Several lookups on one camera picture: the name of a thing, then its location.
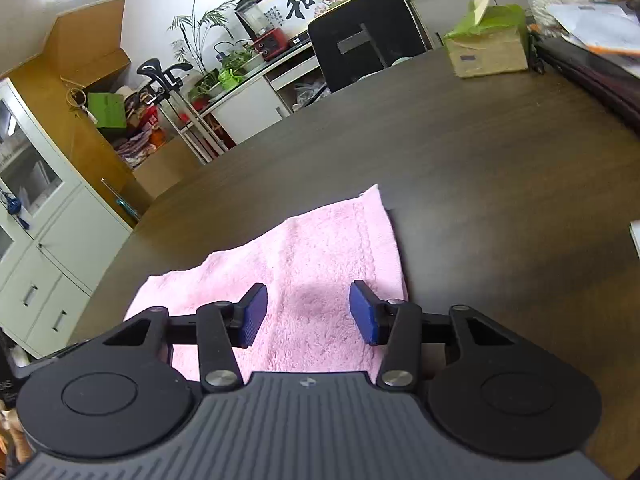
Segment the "cardboard box on floor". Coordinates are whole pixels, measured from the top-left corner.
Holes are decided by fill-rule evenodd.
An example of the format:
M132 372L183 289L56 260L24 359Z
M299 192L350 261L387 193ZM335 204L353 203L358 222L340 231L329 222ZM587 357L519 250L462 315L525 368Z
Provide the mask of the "cardboard box on floor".
M155 200L195 174L202 164L180 136L164 144L134 170L134 177Z

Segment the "pile of clothes and bags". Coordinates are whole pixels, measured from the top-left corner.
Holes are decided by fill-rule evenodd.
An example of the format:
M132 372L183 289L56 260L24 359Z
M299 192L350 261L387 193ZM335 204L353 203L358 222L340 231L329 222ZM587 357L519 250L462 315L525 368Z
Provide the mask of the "pile of clothes and bags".
M158 107L147 91L122 86L115 92L89 92L87 107L94 125L131 169L167 143Z

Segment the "papers pile on desk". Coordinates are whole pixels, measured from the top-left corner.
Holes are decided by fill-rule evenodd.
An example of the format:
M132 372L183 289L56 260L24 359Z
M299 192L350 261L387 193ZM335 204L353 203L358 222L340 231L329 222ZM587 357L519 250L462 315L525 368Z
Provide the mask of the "papers pile on desk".
M537 32L561 37L595 54L639 55L639 19L617 3L527 0Z

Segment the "black headrest chair frame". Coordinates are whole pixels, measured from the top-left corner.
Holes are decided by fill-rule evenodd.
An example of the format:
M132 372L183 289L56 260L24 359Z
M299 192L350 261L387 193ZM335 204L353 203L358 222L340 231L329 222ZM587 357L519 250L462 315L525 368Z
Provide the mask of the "black headrest chair frame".
M160 112L186 146L201 164L207 165L229 149L214 128L181 93L183 80L177 72L186 74L192 68L187 62L163 68L158 58L150 58L137 68L137 74L150 81L148 87L152 92L151 103L160 107Z

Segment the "pink towel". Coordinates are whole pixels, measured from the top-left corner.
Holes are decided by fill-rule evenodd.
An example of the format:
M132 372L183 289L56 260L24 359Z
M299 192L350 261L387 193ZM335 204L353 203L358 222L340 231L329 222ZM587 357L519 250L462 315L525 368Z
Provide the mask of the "pink towel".
M216 300L239 300L262 283L267 314L254 344L234 352L243 377L353 370L375 377L385 351L362 340L350 314L349 286L356 280L382 299L407 296L377 186L288 218L242 246L212 252L192 269L149 276L126 315L149 307L188 315Z

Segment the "grey metal cabinet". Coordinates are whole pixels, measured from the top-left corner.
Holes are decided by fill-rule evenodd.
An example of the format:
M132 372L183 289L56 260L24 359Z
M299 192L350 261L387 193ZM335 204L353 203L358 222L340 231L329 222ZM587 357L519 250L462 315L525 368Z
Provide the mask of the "grey metal cabinet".
M2 80L2 330L35 358L67 346L130 233Z

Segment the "tissue box with green cover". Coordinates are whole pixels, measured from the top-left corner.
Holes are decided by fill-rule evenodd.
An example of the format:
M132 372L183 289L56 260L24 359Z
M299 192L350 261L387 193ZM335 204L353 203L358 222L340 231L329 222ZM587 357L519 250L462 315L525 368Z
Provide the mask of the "tissue box with green cover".
M526 15L518 4L493 6L472 0L469 12L444 37L454 73L461 79L528 69Z

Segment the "green potted plants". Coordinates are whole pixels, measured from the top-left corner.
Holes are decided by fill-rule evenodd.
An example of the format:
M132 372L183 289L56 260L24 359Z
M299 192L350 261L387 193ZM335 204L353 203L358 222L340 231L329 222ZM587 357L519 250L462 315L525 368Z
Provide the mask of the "green potted plants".
M232 30L234 8L235 2L228 0L198 13L198 0L192 0L190 11L175 15L168 27L175 36L170 44L175 60L191 65L192 81L184 94L196 108L266 62L245 30Z

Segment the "white sideboard cabinet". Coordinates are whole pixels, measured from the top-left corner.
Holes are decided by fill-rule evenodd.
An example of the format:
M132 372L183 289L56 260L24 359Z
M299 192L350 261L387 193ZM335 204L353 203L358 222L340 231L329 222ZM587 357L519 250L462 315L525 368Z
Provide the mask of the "white sideboard cabinet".
M308 39L195 109L231 150L318 100L324 78Z

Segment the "red blender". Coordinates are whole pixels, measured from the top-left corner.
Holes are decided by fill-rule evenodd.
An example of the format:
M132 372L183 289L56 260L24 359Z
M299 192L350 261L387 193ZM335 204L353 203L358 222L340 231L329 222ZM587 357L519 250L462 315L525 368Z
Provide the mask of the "red blender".
M288 50L285 33L280 27L271 24L255 0L240 0L234 12L253 41L254 49L265 61L271 61Z

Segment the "black office chair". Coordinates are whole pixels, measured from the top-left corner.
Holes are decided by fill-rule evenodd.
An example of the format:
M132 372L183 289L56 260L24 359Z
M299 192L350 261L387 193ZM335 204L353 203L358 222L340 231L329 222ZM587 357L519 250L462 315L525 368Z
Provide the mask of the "black office chair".
M406 0L349 0L310 22L308 34L331 92L426 52Z

